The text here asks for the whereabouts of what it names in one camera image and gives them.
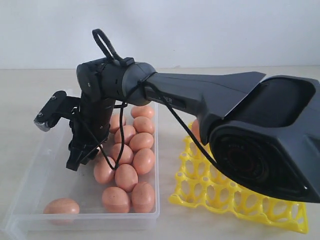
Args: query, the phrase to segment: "table surface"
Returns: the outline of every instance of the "table surface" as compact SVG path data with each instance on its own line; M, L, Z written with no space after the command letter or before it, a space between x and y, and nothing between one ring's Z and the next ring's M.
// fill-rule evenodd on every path
M230 74L259 71L271 75L292 75L320 79L319 66L158 69L159 72L188 74ZM43 132L33 124L35 114L51 96L61 89L79 90L75 70L0 70L0 220L14 198L30 159ZM190 123L195 117L177 111ZM168 197L175 189L174 175L181 164L179 154L187 135L166 107L159 106L159 182L160 216L156 228L144 231L82 231L35 233L35 240L87 240L88 238L127 240L153 239L233 239L282 240L317 239L320 236L320 204L307 204L309 233L300 234L239 220L231 214L214 214L203 208L172 205ZM0 233L0 239L7 237Z

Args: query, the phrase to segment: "yellow egg tray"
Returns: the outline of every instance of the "yellow egg tray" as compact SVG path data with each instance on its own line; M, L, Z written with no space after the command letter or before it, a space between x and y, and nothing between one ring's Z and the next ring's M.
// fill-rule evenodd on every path
M204 157L191 137L184 139L176 187L169 202L189 208L204 206L216 214L306 234L309 231L306 204L264 196L238 185L220 173ZM204 149L211 155L209 145Z

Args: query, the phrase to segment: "clear plastic container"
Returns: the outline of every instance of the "clear plastic container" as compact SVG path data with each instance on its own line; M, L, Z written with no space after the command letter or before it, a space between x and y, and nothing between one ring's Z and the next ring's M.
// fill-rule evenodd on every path
M78 171L66 168L69 157L68 143L72 138L69 121L62 118L49 132L34 157L23 183L12 202L4 220L2 230L15 240L27 240L28 231L61 230L145 230L156 225L160 214L159 178L158 178L158 104L151 102L155 110L153 169L139 181L150 183L155 190L155 206L150 213L108 213L102 204L102 192L110 186L98 184L93 174L93 161L80 165ZM132 124L130 111L133 106L124 109L127 124ZM45 206L58 198L71 198L78 202L80 213L43 214ZM50 220L72 219L71 224L53 225Z

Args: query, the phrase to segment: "brown egg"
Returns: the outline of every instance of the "brown egg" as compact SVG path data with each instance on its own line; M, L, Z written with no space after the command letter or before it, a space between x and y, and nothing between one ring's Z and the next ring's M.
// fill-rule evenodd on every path
M127 193L130 193L138 183L138 174L133 166L129 164L122 164L115 171L114 179L117 187L125 190Z
M146 116L137 116L133 120L133 127L138 133L154 134L155 132L154 122Z
M131 202L136 213L150 213L156 203L154 188L147 182L139 182L135 185Z
M117 159L118 159L120 150L121 150L121 143L116 143L111 148L111 156L115 161L117 161ZM119 160L119 165L121 165L121 164L131 164L133 159L134 159L133 151L131 150L131 148L128 145L124 145L123 146L122 155L121 155L121 158Z
M93 175L99 184L108 184L115 177L115 171L111 169L107 160L102 155L101 160L98 160L93 168ZM109 162L114 167L116 165L112 157L108 156Z
M191 125L191 132L193 133L195 138L201 143L198 119L193 121L193 123Z
M125 116L122 116L122 125L125 126L127 120ZM115 134L120 128L120 114L114 114L110 118L110 133Z
M133 158L133 167L138 175L147 174L155 165L155 154L150 148L140 149Z
M130 142L130 140L135 134L136 134L136 129L132 125L123 126L124 143L126 145L128 145L128 143ZM118 131L116 131L114 135L114 142L116 144L122 142L120 129L118 129Z
M126 214L130 211L130 198L121 188L111 186L102 193L102 204L110 213Z
M71 198L58 198L48 203L43 214L78 214L80 207L78 203ZM50 221L54 225L70 224L73 219L54 219Z
M133 152L138 152L140 149L152 148L154 143L154 136L147 132L141 132L133 136L130 140L129 147Z
M145 106L134 106L131 109L131 116L135 119L136 117L139 116L144 116L149 119L152 119L155 115L155 110L148 105Z

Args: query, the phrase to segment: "robotic arm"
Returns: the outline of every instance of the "robotic arm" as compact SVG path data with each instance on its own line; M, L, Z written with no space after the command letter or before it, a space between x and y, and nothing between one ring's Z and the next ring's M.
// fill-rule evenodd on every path
M121 58L100 29L92 34L105 57L77 67L81 97L58 91L34 119L43 131L60 118L70 120L68 169L77 171L96 156L108 139L114 108L154 101L167 106L206 158L231 180L269 197L320 203L317 80L264 79L260 72L159 73L148 63ZM117 100L122 105L115 105ZM209 144L214 159L174 109L197 117L201 143Z

